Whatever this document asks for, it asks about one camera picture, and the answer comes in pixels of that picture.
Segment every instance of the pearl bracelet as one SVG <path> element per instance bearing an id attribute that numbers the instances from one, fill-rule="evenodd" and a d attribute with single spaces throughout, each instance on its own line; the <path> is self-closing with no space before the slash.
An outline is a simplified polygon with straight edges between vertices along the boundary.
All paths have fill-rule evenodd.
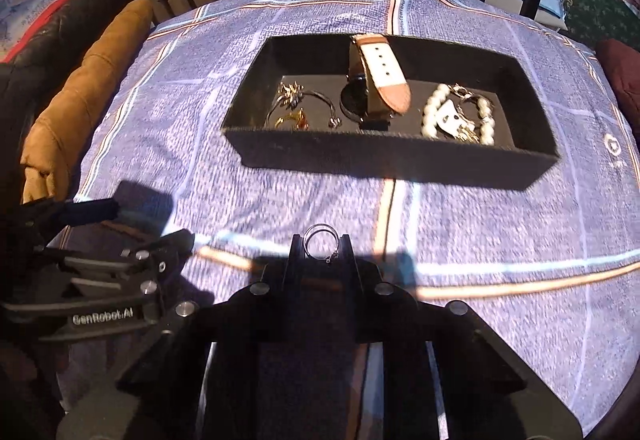
<path id="1" fill-rule="evenodd" d="M 438 119 L 436 117 L 436 113 L 438 112 L 438 109 L 440 109 L 440 106 L 445 102 L 450 92 L 455 93 L 461 99 L 458 107 L 456 108 L 460 115 L 460 122 L 458 126 L 458 134 L 454 134 L 455 138 L 464 141 L 475 141 L 476 143 L 480 142 L 482 145 L 494 145 L 495 120 L 492 117 L 491 103 L 484 96 L 471 93 L 468 89 L 459 86 L 458 84 L 455 86 L 438 84 L 436 89 L 433 91 L 433 94 L 429 97 L 429 100 L 424 106 L 424 110 L 422 112 L 422 136 L 428 138 L 438 137 L 438 132 L 436 130 Z M 481 121 L 479 139 L 474 133 L 476 124 L 468 120 L 462 113 L 462 103 L 471 99 L 476 100 L 476 105 L 478 106 L 478 115 L 480 116 Z"/>

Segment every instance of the green carpet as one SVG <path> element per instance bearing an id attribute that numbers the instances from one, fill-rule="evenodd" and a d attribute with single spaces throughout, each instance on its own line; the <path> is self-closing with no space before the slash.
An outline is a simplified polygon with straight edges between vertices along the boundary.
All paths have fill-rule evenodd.
<path id="1" fill-rule="evenodd" d="M 602 39 L 617 39 L 640 51 L 640 19 L 621 0 L 574 0 L 561 34 L 595 48 Z"/>

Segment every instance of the leather watch strap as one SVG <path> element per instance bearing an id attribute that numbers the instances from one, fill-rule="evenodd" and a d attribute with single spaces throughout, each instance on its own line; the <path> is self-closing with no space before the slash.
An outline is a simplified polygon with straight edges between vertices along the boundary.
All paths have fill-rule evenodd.
<path id="1" fill-rule="evenodd" d="M 366 76 L 369 116 L 404 115 L 411 104 L 411 90 L 386 37 L 363 34 L 352 40 L 349 75 Z"/>

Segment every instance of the metal screw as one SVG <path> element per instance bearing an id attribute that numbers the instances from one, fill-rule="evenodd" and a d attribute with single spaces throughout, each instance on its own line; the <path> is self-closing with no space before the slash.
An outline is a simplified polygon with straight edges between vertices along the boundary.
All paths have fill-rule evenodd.
<path id="1" fill-rule="evenodd" d="M 378 295 L 391 295 L 394 292 L 394 287 L 389 283 L 378 283 L 373 290 Z"/>
<path id="2" fill-rule="evenodd" d="M 193 314 L 196 309 L 198 309 L 196 303 L 191 301 L 182 301 L 175 306 L 175 313 L 180 315 L 180 317 L 187 317 L 188 315 Z"/>
<path id="3" fill-rule="evenodd" d="M 464 315 L 469 307 L 462 301 L 452 301 L 449 303 L 449 311 L 455 315 Z"/>
<path id="4" fill-rule="evenodd" d="M 249 292 L 251 292 L 253 295 L 265 295 L 269 293 L 269 290 L 269 285 L 263 282 L 254 283 L 249 287 Z"/>
<path id="5" fill-rule="evenodd" d="M 143 281 L 140 283 L 140 292 L 144 295 L 149 295 L 158 290 L 158 285 L 155 281 Z"/>

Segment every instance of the black box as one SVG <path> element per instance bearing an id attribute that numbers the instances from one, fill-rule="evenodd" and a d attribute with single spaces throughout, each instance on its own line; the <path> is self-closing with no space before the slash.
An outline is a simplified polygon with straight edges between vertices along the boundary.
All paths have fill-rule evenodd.
<path id="1" fill-rule="evenodd" d="M 513 57 L 411 37 L 387 36 L 412 91 L 412 105 L 388 132 L 361 131 L 339 108 L 351 38 L 309 34 L 268 39 L 236 92 L 222 132 L 247 167 L 354 177 L 524 190 L 558 160 L 556 142 L 532 85 Z M 298 83 L 334 102 L 342 126 L 329 129 L 329 106 L 300 103 L 309 131 L 265 128 L 276 90 Z M 439 83 L 465 86 L 494 104 L 495 146 L 422 137 L 422 108 Z M 284 113 L 278 108 L 273 123 Z"/>

